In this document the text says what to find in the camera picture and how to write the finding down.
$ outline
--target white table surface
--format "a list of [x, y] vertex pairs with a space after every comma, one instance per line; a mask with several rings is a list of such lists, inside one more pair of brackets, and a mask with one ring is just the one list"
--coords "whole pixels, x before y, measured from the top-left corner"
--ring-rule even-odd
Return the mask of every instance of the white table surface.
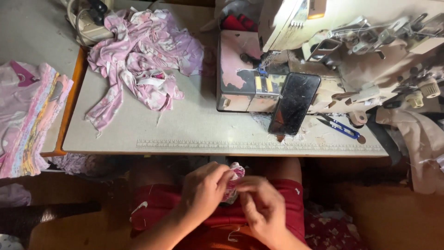
[[[0, 0], [0, 64], [48, 63], [72, 78], [79, 45], [57, 0]], [[64, 107], [48, 130], [42, 153], [56, 148]]]
[[[133, 4], [136, 9], [141, 6]], [[173, 14], [180, 28], [188, 28], [205, 45], [217, 46], [218, 33], [200, 34], [200, 26], [211, 20], [213, 8], [159, 4]], [[124, 87], [123, 105], [100, 137], [85, 113], [106, 93], [108, 79], [89, 69], [63, 144], [68, 152], [170, 153], [224, 155], [307, 155], [307, 156], [387, 156], [367, 127], [358, 129], [366, 139], [360, 145], [339, 132], [307, 116], [303, 140], [279, 143], [248, 113], [220, 113], [216, 110], [216, 80], [186, 77], [173, 71], [184, 100], [173, 100], [173, 110], [160, 113], [146, 108]], [[348, 124], [346, 117], [338, 120]]]

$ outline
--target red shorts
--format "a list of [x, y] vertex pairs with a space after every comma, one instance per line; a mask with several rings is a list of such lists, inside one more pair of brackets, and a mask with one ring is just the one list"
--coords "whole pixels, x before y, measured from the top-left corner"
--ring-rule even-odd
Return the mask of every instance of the red shorts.
[[[284, 196], [286, 207], [286, 226], [299, 240], [305, 243], [304, 204], [302, 203], [302, 185], [299, 182], [279, 179], [270, 183]], [[131, 214], [132, 232], [135, 237], [150, 229], [162, 217], [167, 215], [180, 202], [182, 187], [155, 184], [140, 187], [135, 192]], [[241, 203], [237, 199], [232, 205], [219, 206], [203, 222], [205, 226], [228, 224], [246, 224]]]

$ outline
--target thread snips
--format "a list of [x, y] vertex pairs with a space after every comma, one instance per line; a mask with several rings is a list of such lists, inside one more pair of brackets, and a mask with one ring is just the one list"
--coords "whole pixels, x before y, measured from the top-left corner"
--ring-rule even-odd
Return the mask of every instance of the thread snips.
[[335, 119], [333, 119], [327, 115], [324, 115], [322, 113], [320, 113], [319, 115], [325, 119], [325, 120], [322, 120], [322, 119], [317, 118], [323, 124], [343, 133], [344, 135], [346, 135], [352, 139], [356, 139], [361, 144], [365, 143], [365, 138], [362, 135], [360, 135], [356, 130], [353, 130], [353, 129], [345, 126], [344, 124], [336, 121]]

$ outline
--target person's right hand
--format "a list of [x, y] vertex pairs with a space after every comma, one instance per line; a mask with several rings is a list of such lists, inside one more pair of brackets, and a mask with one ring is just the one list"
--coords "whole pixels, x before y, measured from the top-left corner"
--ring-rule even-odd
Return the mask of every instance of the person's right hand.
[[240, 179], [236, 190], [253, 236], [267, 247], [279, 249], [279, 241], [291, 234], [285, 226], [284, 197], [259, 176]]

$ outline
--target sewing machine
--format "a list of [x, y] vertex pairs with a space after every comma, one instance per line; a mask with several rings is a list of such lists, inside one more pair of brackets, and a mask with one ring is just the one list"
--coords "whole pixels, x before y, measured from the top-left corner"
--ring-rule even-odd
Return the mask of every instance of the sewing machine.
[[346, 113], [355, 126], [397, 95], [421, 107], [440, 95], [443, 9], [432, 0], [265, 0], [257, 33], [221, 31], [217, 110], [274, 111], [289, 72], [321, 77], [307, 113]]

